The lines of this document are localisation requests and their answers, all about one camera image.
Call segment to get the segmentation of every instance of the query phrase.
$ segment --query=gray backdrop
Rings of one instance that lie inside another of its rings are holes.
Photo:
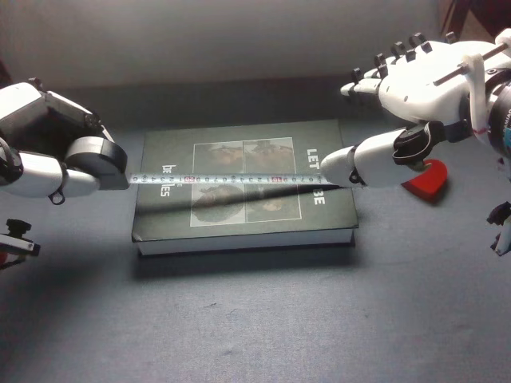
[[[390,128],[336,109],[329,85],[322,95],[309,86],[310,102],[249,89],[222,116],[191,106],[151,112],[174,105],[174,91],[161,89],[150,101],[133,89],[63,94],[97,102],[129,172],[140,167],[147,129],[339,113],[353,144]],[[191,99],[207,105],[200,94]],[[0,380],[509,381],[511,255],[489,249],[498,229],[485,221],[509,182],[474,139],[431,157],[450,171],[443,201],[431,206],[400,186],[356,190],[355,248],[141,261],[130,242],[135,187],[60,207],[2,194],[0,219],[30,221],[42,253],[0,274]]]

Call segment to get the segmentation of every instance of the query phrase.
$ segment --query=photo grid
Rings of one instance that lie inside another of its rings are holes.
[[[192,172],[296,173],[293,139],[215,142],[193,145]],[[301,219],[296,195],[266,198],[274,185],[192,185],[190,227]],[[244,201],[246,195],[250,201]]]

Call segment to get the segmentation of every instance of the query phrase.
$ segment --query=metal rod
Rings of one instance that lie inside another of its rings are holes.
[[[483,60],[488,60],[490,57],[493,57],[496,54],[499,54],[500,52],[505,51],[506,49],[508,49],[508,45],[507,44],[505,44],[505,43],[499,44],[495,48],[493,48],[493,49],[489,50],[488,52],[484,53],[482,55],[482,59]],[[433,85],[434,86],[442,85],[442,84],[446,83],[447,81],[452,80],[453,78],[455,78],[459,74],[466,74],[466,71],[467,71],[466,66],[464,66],[463,64],[460,64],[458,69],[455,69],[452,72],[447,73],[444,77],[441,77],[441,78],[439,78],[436,81],[433,81]]]

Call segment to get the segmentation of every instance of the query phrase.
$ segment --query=red object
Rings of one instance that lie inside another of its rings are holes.
[[[426,201],[433,201],[447,181],[447,167],[439,160],[426,160],[430,168],[402,186],[410,193]]]

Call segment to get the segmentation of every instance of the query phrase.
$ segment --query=gray fabric surface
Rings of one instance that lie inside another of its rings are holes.
[[[353,144],[388,129],[346,120]],[[116,134],[137,171],[142,131]],[[0,274],[0,381],[509,381],[511,255],[485,218],[506,200],[473,139],[435,148],[437,206],[400,186],[355,191],[355,248],[139,260],[137,190],[60,207],[2,194],[39,259]]]

